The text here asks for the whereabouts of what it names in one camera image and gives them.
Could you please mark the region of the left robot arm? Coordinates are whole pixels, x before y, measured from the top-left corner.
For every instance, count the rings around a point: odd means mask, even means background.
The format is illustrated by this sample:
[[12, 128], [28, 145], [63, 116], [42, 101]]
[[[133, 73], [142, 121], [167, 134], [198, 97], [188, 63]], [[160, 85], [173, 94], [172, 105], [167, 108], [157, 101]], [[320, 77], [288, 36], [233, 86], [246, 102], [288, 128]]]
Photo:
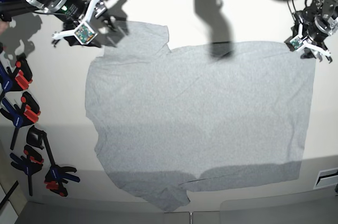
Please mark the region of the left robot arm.
[[324, 40], [337, 32], [337, 0], [314, 0], [315, 8], [303, 10], [299, 17], [298, 34], [301, 48], [309, 49], [313, 57], [333, 61]]

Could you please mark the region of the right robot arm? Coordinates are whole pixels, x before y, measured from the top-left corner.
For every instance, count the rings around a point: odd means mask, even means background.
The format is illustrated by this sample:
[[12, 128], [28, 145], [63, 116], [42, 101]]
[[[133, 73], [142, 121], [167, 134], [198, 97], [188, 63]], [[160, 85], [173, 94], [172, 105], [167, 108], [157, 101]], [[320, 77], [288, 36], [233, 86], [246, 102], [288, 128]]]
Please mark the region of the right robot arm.
[[82, 45], [100, 48], [95, 40], [98, 31], [91, 25], [91, 19], [105, 16], [107, 8], [104, 0], [25, 0], [28, 4], [41, 10], [44, 15], [56, 16], [63, 22], [63, 29], [52, 34], [52, 45], [62, 39], [70, 46]]

